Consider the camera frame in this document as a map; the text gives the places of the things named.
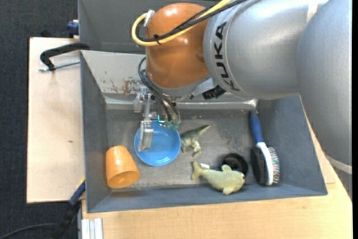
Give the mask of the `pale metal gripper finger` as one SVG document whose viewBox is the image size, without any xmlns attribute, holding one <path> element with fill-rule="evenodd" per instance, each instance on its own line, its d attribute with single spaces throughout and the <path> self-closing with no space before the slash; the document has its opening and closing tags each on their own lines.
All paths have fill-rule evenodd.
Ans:
<svg viewBox="0 0 358 239">
<path fill-rule="evenodd" d="M 143 120 L 140 123 L 139 128 L 139 142 L 138 150 L 139 152 L 144 152 L 152 147 L 154 129 L 152 127 L 151 120 Z"/>
<path fill-rule="evenodd" d="M 141 112 L 148 101 L 149 90 L 146 86 L 140 86 L 135 92 L 133 110 L 135 113 Z"/>
</svg>

